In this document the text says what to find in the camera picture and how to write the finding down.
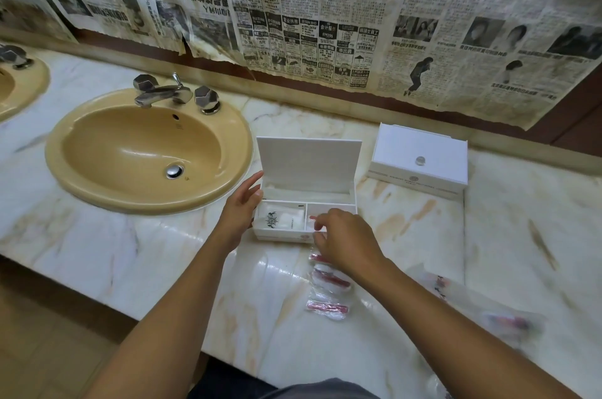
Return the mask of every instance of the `oval sink basin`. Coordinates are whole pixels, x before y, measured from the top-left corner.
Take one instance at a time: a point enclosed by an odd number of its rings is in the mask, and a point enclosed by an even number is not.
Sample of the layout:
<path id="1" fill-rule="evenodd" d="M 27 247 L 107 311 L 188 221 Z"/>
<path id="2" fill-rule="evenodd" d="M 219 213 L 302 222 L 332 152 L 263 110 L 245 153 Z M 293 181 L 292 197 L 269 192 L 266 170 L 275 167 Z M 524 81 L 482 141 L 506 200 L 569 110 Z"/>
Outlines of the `oval sink basin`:
<path id="1" fill-rule="evenodd" d="M 0 65 L 0 121 L 29 106 L 48 88 L 50 71 L 34 58 L 29 68 L 17 70 L 11 64 Z"/>
<path id="2" fill-rule="evenodd" d="M 134 105 L 120 90 L 67 114 L 46 142 L 46 162 L 65 190 L 117 212 L 190 210 L 227 192 L 246 172 L 253 142 L 228 103 L 213 115 L 191 101 Z"/>

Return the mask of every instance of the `floor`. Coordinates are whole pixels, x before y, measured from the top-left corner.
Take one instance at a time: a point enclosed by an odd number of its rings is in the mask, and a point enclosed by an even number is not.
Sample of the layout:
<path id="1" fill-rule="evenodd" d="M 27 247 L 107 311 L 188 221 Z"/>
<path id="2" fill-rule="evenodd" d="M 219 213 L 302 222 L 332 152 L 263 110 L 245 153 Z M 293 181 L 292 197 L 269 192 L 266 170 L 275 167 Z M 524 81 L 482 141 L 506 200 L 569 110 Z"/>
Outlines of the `floor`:
<path id="1" fill-rule="evenodd" d="M 0 256 L 0 397 L 81 397 L 135 324 Z"/>

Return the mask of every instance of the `person's right arm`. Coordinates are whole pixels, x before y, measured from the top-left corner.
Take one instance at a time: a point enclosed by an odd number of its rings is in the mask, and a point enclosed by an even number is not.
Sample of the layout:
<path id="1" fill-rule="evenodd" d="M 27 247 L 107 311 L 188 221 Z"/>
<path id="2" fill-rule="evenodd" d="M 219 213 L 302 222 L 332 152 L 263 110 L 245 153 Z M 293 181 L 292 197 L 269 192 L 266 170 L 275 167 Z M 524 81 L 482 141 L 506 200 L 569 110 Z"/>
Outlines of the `person's right arm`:
<path id="1" fill-rule="evenodd" d="M 575 399 L 579 396 L 385 258 L 359 215 L 331 209 L 314 233 L 322 255 L 395 318 L 455 399 Z"/>

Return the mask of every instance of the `chrome faucet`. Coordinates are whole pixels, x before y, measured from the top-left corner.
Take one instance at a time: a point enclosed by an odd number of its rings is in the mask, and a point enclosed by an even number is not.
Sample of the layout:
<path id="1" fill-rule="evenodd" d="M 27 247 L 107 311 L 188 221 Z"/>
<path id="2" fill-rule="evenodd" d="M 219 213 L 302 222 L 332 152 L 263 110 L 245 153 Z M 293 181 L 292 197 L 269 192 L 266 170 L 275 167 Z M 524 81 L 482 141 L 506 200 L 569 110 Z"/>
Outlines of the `chrome faucet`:
<path id="1" fill-rule="evenodd" d="M 203 114 L 211 115 L 220 110 L 220 97 L 214 90 L 200 86 L 194 90 L 194 104 L 200 107 Z"/>
<path id="2" fill-rule="evenodd" d="M 0 44 L 0 61 L 3 63 L 12 63 L 13 69 L 29 68 L 34 60 L 27 58 L 27 52 L 16 45 Z"/>
<path id="3" fill-rule="evenodd" d="M 162 99 L 171 98 L 176 104 L 186 104 L 192 99 L 192 91 L 185 87 L 177 73 L 172 74 L 177 85 L 159 86 L 153 76 L 140 74 L 134 79 L 134 88 L 139 92 L 134 102 L 140 107 L 150 107 L 153 103 Z"/>

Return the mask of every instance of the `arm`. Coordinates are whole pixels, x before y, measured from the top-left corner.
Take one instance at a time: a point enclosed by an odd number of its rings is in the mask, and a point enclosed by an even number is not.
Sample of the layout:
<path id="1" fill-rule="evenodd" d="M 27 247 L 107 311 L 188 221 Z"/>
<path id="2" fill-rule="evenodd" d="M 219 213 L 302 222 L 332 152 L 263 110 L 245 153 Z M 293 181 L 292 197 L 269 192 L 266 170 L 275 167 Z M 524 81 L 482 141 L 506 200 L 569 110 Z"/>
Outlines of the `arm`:
<path id="1" fill-rule="evenodd" d="M 263 191 L 252 175 L 226 200 L 220 220 L 176 283 L 136 325 L 86 399 L 184 398 L 203 345 L 228 254 L 251 224 Z"/>
<path id="2" fill-rule="evenodd" d="M 455 399 L 576 399 L 558 380 L 426 291 L 382 254 L 370 226 L 338 209 L 318 216 L 322 255 L 395 318 Z"/>

